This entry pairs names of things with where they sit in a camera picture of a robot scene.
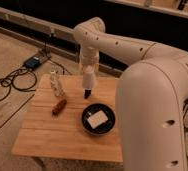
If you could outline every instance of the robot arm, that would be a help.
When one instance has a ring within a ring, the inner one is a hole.
[[[77,25],[74,37],[81,45],[84,88],[94,86],[99,51],[132,64],[116,90],[125,170],[186,171],[182,108],[188,98],[188,52],[106,34],[99,18]]]

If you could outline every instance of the bottle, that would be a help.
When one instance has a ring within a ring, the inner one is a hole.
[[[54,90],[54,94],[57,97],[64,96],[64,91],[62,88],[62,84],[59,80],[59,74],[56,69],[52,69],[50,71],[50,82],[51,82],[51,88]]]

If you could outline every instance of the floor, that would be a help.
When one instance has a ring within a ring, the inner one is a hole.
[[[37,52],[37,48],[8,37],[0,33],[0,78],[6,76],[11,71],[19,68],[22,62]],[[65,58],[52,54],[52,58],[65,65],[69,71],[78,74],[78,64]],[[36,74],[38,80],[48,73],[50,68],[54,67],[50,62],[41,66]],[[25,80],[18,80],[19,85],[25,85],[32,80],[30,77]],[[22,93],[12,90],[10,96],[0,102],[0,126],[23,104],[33,93]],[[24,113],[29,103],[18,111],[1,129],[0,129],[0,171],[38,171],[40,167],[28,157],[19,157],[11,155],[11,148],[21,126]],[[122,164],[92,162],[80,160],[62,160],[43,158],[48,171],[122,171]]]

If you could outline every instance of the table top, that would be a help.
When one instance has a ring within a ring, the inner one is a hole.
[[[81,122],[82,112],[90,104],[103,103],[114,110],[117,80],[114,77],[97,77],[91,96],[84,99],[81,76],[60,76],[67,104],[55,117],[51,114],[52,109],[60,99],[51,89],[49,75],[43,75],[12,154],[122,162],[117,122],[111,131],[100,136],[89,134]]]

